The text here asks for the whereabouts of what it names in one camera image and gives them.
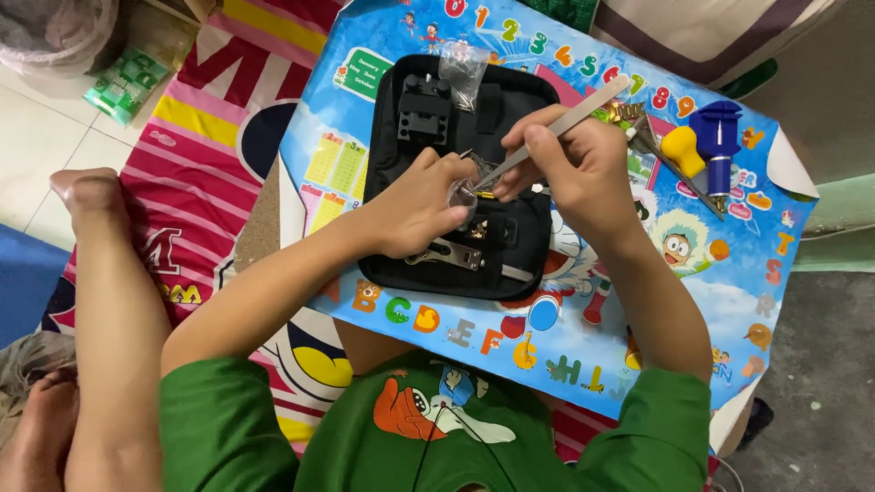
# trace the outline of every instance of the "cartoon bear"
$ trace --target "cartoon bear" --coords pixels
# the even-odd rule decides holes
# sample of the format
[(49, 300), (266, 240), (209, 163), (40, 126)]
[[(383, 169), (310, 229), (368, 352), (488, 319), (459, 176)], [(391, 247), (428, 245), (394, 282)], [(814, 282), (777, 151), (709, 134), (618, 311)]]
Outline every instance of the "cartoon bear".
[(364, 278), (359, 278), (355, 282), (355, 299), (353, 299), (353, 309), (358, 309), (364, 313), (373, 313), (377, 307), (376, 300), (382, 294), (382, 287), (372, 282), (368, 282)]

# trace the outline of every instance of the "yellow handle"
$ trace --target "yellow handle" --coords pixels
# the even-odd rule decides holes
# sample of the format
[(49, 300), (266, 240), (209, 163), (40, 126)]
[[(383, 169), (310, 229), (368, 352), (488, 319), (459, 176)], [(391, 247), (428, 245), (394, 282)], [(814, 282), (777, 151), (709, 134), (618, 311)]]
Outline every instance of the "yellow handle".
[(679, 126), (662, 138), (662, 153), (674, 160), (687, 178), (692, 178), (705, 168), (705, 161), (696, 152), (696, 132), (689, 126)]

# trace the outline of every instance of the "green cloth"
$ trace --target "green cloth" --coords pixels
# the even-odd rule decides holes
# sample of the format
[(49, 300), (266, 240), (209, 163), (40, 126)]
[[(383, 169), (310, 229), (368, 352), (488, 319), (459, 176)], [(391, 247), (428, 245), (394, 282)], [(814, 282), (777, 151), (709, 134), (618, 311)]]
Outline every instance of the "green cloth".
[(530, 9), (561, 22), (571, 29), (589, 34), (599, 0), (517, 0)]
[(435, 357), (417, 350), (356, 378), (300, 462), (264, 368), (231, 358), (178, 368), (160, 386), (164, 490), (701, 492), (711, 398), (695, 377), (643, 371), (619, 428), (594, 438), (572, 468), (530, 390)]

